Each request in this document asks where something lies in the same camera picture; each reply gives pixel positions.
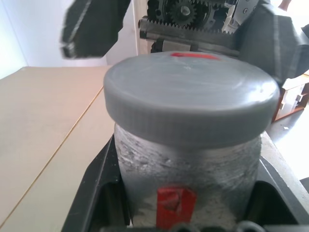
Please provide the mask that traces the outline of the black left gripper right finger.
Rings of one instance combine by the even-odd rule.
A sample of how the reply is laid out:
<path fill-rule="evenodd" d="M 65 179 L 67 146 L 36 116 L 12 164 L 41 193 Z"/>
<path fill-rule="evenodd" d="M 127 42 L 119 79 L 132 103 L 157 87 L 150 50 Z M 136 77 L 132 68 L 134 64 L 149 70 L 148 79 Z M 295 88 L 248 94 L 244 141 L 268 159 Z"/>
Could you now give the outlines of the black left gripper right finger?
<path fill-rule="evenodd" d="M 263 133 L 258 178 L 251 197 L 251 221 L 265 232 L 309 232 L 309 192 Z"/>

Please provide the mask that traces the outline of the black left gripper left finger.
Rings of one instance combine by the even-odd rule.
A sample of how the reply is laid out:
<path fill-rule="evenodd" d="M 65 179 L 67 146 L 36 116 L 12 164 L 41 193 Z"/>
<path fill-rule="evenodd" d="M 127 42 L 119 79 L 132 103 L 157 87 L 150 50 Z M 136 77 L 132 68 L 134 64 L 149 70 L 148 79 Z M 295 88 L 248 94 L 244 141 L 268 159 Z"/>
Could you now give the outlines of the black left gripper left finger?
<path fill-rule="evenodd" d="M 125 227 L 130 212 L 121 178 L 114 138 L 88 165 L 62 232 L 99 232 L 103 227 Z"/>

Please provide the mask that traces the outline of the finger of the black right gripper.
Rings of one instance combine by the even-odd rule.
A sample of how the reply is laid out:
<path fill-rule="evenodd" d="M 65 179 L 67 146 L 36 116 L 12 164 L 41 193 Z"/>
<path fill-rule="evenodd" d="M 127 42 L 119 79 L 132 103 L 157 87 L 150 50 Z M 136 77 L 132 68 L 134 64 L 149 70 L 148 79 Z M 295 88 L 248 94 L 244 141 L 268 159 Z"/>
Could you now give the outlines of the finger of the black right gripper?
<path fill-rule="evenodd" d="M 301 27 L 269 0 L 259 0 L 238 29 L 238 50 L 240 60 L 282 85 L 309 71 L 309 22 Z"/>
<path fill-rule="evenodd" d="M 73 0 L 62 31 L 64 58 L 101 58 L 118 41 L 131 0 Z"/>

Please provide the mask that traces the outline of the grey round jar lid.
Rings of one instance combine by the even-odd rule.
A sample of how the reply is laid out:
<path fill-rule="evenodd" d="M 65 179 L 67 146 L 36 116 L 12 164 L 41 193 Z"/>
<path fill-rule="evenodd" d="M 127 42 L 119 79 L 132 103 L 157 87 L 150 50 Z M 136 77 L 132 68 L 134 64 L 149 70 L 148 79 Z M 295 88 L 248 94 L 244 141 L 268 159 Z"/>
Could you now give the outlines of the grey round jar lid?
<path fill-rule="evenodd" d="M 220 148 L 258 137 L 280 95 L 263 70 L 223 55 L 161 52 L 125 59 L 104 77 L 115 123 L 170 146 Z"/>

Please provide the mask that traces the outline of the grey jar with red tape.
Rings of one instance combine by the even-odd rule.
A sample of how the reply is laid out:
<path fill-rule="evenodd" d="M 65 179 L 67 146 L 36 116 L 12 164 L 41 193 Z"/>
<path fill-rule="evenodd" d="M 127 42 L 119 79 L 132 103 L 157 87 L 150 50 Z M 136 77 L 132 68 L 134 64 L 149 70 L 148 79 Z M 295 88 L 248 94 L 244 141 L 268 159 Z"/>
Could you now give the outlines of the grey jar with red tape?
<path fill-rule="evenodd" d="M 161 187 L 188 187 L 197 194 L 191 217 L 196 227 L 231 229 L 243 220 L 257 178 L 260 137 L 191 149 L 153 143 L 115 126 L 114 143 L 133 226 L 155 225 Z"/>

